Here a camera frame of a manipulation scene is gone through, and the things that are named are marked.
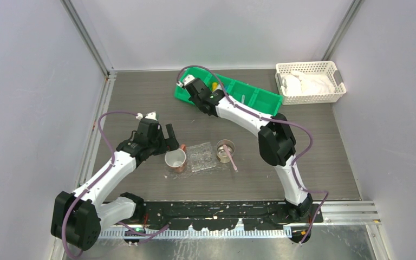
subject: white basket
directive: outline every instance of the white basket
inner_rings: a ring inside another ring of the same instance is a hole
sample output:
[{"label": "white basket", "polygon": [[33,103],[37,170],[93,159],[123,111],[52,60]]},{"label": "white basket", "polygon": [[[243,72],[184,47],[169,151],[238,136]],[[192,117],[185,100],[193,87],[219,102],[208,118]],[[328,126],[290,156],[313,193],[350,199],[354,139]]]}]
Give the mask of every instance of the white basket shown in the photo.
[{"label": "white basket", "polygon": [[[275,80],[277,81],[278,92],[283,96],[283,105],[334,103],[347,92],[340,72],[332,61],[279,63],[276,65],[276,69]],[[335,87],[334,94],[286,96],[281,88],[283,86],[282,75],[290,74],[292,70],[306,74],[324,74],[328,76]]]}]

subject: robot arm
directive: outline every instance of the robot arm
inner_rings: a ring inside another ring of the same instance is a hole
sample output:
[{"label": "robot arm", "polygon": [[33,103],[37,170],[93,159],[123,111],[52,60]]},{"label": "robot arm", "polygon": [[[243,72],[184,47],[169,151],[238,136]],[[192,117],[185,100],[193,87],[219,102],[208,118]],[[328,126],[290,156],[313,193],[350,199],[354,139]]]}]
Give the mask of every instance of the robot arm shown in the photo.
[{"label": "robot arm", "polygon": [[[192,75],[188,75],[184,79],[182,87],[189,92],[189,100],[200,111],[208,115],[228,119],[258,138],[259,153],[262,159],[274,167],[285,190],[285,201],[293,205],[294,210],[290,214],[294,219],[304,216],[310,209],[313,200],[308,192],[299,188],[291,170],[291,162],[294,160],[296,153],[294,148],[296,139],[289,125],[260,119],[272,118],[286,121],[286,117],[280,113],[275,116],[264,114],[252,108],[248,108],[248,110],[255,112],[260,118],[246,113],[231,104],[221,89],[211,92],[210,88],[201,79],[194,78]],[[236,100],[233,100],[233,102],[242,105]],[[294,166],[294,170],[297,180],[302,183],[297,165]]]},{"label": "robot arm", "polygon": [[[139,122],[138,129],[129,139],[121,142],[114,152],[115,161],[107,163],[85,184],[72,193],[61,192],[55,199],[50,232],[61,238],[63,218],[73,201],[84,191],[68,219],[66,238],[68,243],[82,250],[88,250],[96,242],[101,230],[115,223],[133,218],[140,220],[144,214],[144,200],[131,193],[124,193],[111,203],[103,204],[106,197],[123,180],[151,155],[158,155],[179,148],[171,124],[166,125],[168,138],[157,121],[155,112],[147,114]],[[88,186],[96,181],[113,164],[91,189]]]}]

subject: gray wood surface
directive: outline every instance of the gray wood surface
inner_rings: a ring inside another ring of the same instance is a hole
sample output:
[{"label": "gray wood surface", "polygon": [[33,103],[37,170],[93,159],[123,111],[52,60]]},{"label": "gray wood surface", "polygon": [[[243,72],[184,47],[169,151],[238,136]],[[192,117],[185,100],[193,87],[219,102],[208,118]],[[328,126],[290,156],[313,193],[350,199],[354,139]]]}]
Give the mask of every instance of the gray wood surface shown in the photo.
[{"label": "gray wood surface", "polygon": [[[221,75],[277,93],[274,70],[222,70]],[[109,111],[126,110],[139,113],[157,111],[162,125],[173,124],[180,144],[193,146],[221,139],[236,145],[234,160],[239,172],[229,167],[172,178],[165,167],[164,155],[150,157],[129,174],[108,197],[115,199],[131,192],[145,200],[262,200],[283,199],[284,191],[275,170],[259,155],[257,139],[247,130],[227,120],[207,116],[191,104],[174,97],[176,71],[133,71],[119,73],[115,82]],[[313,190],[328,190],[329,199],[360,199],[347,155],[337,130],[330,104],[281,106],[289,121],[306,126],[315,138],[314,147],[298,161],[305,186]],[[130,136],[138,120],[130,115],[110,115],[105,133],[113,146]],[[307,135],[293,129],[296,150],[308,145]],[[95,162],[95,172],[110,158],[101,142]],[[322,199],[322,194],[314,194]]]}]

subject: green tray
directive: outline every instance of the green tray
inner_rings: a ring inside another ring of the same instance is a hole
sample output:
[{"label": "green tray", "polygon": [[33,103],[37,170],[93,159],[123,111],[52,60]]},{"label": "green tray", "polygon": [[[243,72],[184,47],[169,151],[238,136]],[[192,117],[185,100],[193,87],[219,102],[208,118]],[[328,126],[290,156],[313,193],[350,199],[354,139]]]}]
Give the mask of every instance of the green tray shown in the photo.
[{"label": "green tray", "polygon": [[[179,79],[182,81],[188,74],[197,77],[211,88],[216,79],[204,69],[189,68],[184,75]],[[224,84],[227,93],[237,101],[242,101],[242,96],[245,95],[244,104],[265,114],[276,115],[280,108],[283,97],[267,90],[257,88],[238,80],[233,80],[228,77],[216,74]],[[187,90],[176,86],[174,97],[185,102],[193,104],[189,101],[189,93]]]}]

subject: plastic basket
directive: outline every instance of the plastic basket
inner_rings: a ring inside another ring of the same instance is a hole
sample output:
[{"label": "plastic basket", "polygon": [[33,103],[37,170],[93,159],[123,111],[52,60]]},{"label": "plastic basket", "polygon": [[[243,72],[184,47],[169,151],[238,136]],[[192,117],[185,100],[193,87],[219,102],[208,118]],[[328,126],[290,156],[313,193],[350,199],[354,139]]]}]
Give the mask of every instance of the plastic basket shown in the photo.
[{"label": "plastic basket", "polygon": [[[297,105],[297,104],[313,104],[313,103],[334,103],[343,94],[347,92],[343,84],[340,72],[332,61],[314,61],[314,62],[292,62],[279,63],[276,65],[275,80],[277,81],[278,92],[283,96],[283,105]],[[292,70],[304,72],[306,74],[324,74],[335,87],[333,94],[321,95],[301,95],[301,96],[286,96],[282,91],[283,81],[282,76],[290,74]]]},{"label": "plastic basket", "polygon": [[[184,75],[180,78],[182,81],[186,76],[191,74],[194,77],[201,79],[205,85],[211,86],[216,79],[204,69],[200,68],[189,68]],[[282,97],[278,94],[269,92],[267,90],[251,86],[238,80],[233,80],[223,75],[216,74],[227,93],[237,101],[242,101],[244,97],[244,104],[265,114],[276,115],[280,109],[282,103]],[[177,99],[193,104],[189,101],[189,93],[187,90],[176,86],[174,90],[174,96]]]}]

